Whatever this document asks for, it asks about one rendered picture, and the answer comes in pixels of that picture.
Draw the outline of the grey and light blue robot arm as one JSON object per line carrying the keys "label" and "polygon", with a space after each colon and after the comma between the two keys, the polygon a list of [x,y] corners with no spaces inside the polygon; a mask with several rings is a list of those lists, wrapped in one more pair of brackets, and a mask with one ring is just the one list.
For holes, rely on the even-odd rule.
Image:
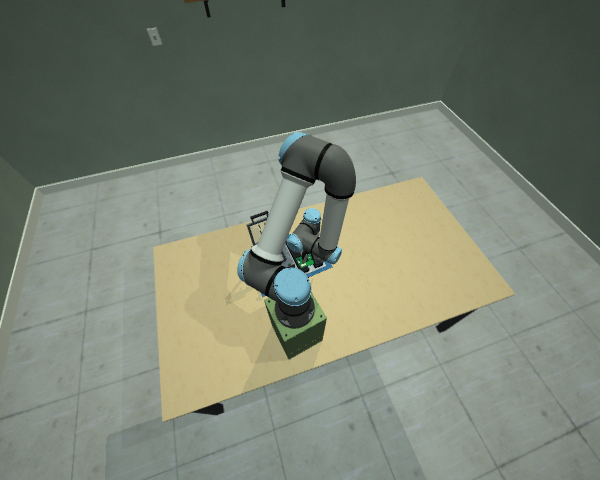
{"label": "grey and light blue robot arm", "polygon": [[244,252],[237,274],[246,285],[276,301],[275,314],[282,325],[297,329],[314,316],[311,284],[302,270],[281,265],[281,252],[307,188],[320,180],[327,194],[321,231],[321,213],[309,208],[287,246],[293,252],[311,253],[315,265],[337,263],[342,253],[337,245],[348,201],[355,191],[356,174],[343,148],[301,132],[284,141],[278,160],[283,179],[259,242]]}

